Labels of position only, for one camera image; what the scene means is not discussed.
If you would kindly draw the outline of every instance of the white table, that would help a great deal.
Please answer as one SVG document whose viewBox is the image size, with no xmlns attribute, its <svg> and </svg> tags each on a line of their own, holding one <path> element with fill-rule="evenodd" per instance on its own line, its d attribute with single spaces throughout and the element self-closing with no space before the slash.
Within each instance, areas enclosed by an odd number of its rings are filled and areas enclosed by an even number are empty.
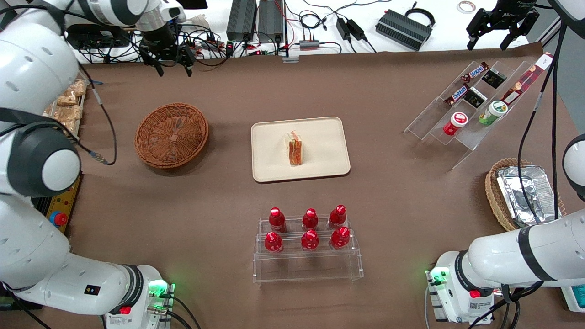
<svg viewBox="0 0 585 329">
<path fill-rule="evenodd" d="M 418 0 L 417 8 L 423 8 L 430 11 L 435 17 L 436 23 L 433 26 L 433 31 L 430 38 L 422 45 L 421 52 L 431 52 L 440 50 L 466 50 L 469 37 L 466 32 L 467 25 L 473 18 L 472 14 L 463 14 L 457 10 L 456 5 L 460 0 Z M 345 4 L 352 3 L 352 0 L 346 1 L 331 1 L 331 0 L 307 0 L 310 4 L 314 5 L 327 5 L 333 9 L 337 9 Z M 358 3 L 367 3 L 371 0 L 358 0 Z M 486 10 L 492 10 L 496 3 L 496 0 L 472 0 L 479 8 L 485 8 Z M 319 8 L 314 6 L 308 6 L 303 0 L 288 0 L 288 7 L 294 13 L 299 13 L 304 9 L 308 9 L 317 13 L 320 17 L 331 13 L 326 8 Z M 376 48 L 378 52 L 411 52 L 412 50 L 398 44 L 397 42 L 381 35 L 376 32 L 376 23 L 384 15 L 384 11 L 392 9 L 399 13 L 405 13 L 407 10 L 412 8 L 413 0 L 392 0 L 391 2 L 379 2 L 367 6 L 351 6 L 346 9 L 339 11 L 341 14 L 353 19 L 366 33 L 367 38 Z M 215 33 L 221 36 L 221 40 L 225 41 L 226 28 L 228 25 L 228 17 L 232 0 L 208 0 L 208 9 L 203 10 L 187 10 L 185 14 L 187 18 L 205 14 L 209 27 Z M 413 13 L 409 16 L 413 20 L 416 20 L 424 25 L 427 25 L 428 19 L 426 16 L 418 13 Z M 293 14 L 288 13 L 287 18 L 298 19 Z M 322 26 L 315 29 L 316 38 L 320 42 L 337 42 L 342 45 L 343 53 L 352 53 L 352 50 L 347 41 L 343 41 L 339 36 L 336 23 L 335 15 L 328 16 L 325 25 L 327 31 Z M 314 18 L 307 18 L 307 24 L 313 24 L 316 20 Z M 295 39 L 294 43 L 302 40 L 302 27 L 299 22 L 290 22 L 288 26 L 288 38 L 292 41 L 293 34 L 291 30 L 294 30 Z M 482 36 L 477 42 L 475 49 L 482 48 L 499 48 L 500 43 L 506 35 L 507 30 L 492 31 Z M 519 37 L 516 41 L 510 44 L 510 48 L 517 47 L 523 44 L 527 44 L 526 37 Z M 370 53 L 372 52 L 370 46 L 364 41 L 353 40 L 353 47 L 359 53 Z M 289 53 L 290 56 L 299 56 L 305 54 L 325 54 L 325 53 L 337 53 L 339 47 L 334 44 L 327 45 L 327 47 L 321 47 L 318 50 L 300 51 L 298 46 L 296 50 L 292 49 Z M 274 46 L 272 44 L 263 44 L 259 47 L 260 50 L 273 51 Z M 122 54 L 126 49 L 113 49 L 111 55 L 116 56 Z M 79 53 L 76 52 L 77 58 L 81 63 L 87 63 Z M 123 57 L 121 59 L 129 60 L 130 57 Z"/>
</svg>

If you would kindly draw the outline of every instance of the green jar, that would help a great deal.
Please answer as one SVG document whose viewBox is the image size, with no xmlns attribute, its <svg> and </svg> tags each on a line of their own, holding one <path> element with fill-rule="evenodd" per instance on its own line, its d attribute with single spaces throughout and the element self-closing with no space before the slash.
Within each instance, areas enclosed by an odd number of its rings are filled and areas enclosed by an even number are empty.
<svg viewBox="0 0 585 329">
<path fill-rule="evenodd" d="M 479 116 L 479 123 L 489 126 L 506 113 L 508 113 L 508 106 L 504 102 L 493 101 Z"/>
</svg>

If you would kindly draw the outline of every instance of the power supply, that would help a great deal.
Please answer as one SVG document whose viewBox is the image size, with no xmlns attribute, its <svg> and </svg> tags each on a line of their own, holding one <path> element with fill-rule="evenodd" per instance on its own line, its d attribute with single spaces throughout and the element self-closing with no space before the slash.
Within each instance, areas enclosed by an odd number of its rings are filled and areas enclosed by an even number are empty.
<svg viewBox="0 0 585 329">
<path fill-rule="evenodd" d="M 284 41 L 283 0 L 261 0 L 258 7 L 258 40 L 262 43 Z"/>
<path fill-rule="evenodd" d="M 432 31 L 430 26 L 391 10 L 388 10 L 376 24 L 376 32 L 416 51 L 429 39 Z"/>
<path fill-rule="evenodd" d="M 229 12 L 228 39 L 244 41 L 251 39 L 256 22 L 256 0 L 233 0 Z"/>
</svg>

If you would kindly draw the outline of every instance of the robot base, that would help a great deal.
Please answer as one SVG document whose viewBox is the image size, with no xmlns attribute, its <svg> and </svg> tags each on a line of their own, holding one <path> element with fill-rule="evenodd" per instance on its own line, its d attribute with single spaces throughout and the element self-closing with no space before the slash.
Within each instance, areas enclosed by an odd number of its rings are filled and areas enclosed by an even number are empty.
<svg viewBox="0 0 585 329">
<path fill-rule="evenodd" d="M 494 295 L 488 297 L 471 298 L 469 292 L 463 288 L 455 275 L 455 259 L 458 251 L 449 251 L 441 255 L 435 268 L 431 270 L 434 280 L 443 281 L 435 286 L 437 296 L 450 322 L 471 324 L 475 319 L 483 315 L 494 304 Z M 490 324 L 491 316 L 488 316 L 477 324 Z"/>
<path fill-rule="evenodd" d="M 159 329 L 160 315 L 146 312 L 149 306 L 163 306 L 164 299 L 153 297 L 153 293 L 169 292 L 170 285 L 160 276 L 159 271 L 149 265 L 140 265 L 138 269 L 144 277 L 142 293 L 129 314 L 106 314 L 107 329 Z"/>
</svg>

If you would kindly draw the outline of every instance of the jar lid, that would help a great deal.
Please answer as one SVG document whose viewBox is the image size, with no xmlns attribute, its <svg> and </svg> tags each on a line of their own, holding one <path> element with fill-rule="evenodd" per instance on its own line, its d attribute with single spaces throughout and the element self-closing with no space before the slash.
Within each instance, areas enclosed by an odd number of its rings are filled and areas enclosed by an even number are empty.
<svg viewBox="0 0 585 329">
<path fill-rule="evenodd" d="M 461 128 L 465 126 L 467 122 L 468 122 L 467 115 L 465 115 L 465 113 L 463 112 L 455 112 L 451 116 L 451 124 L 454 125 L 455 127 Z"/>
<path fill-rule="evenodd" d="M 495 116 L 503 116 L 508 112 L 508 106 L 502 101 L 493 101 L 488 109 Z"/>
</svg>

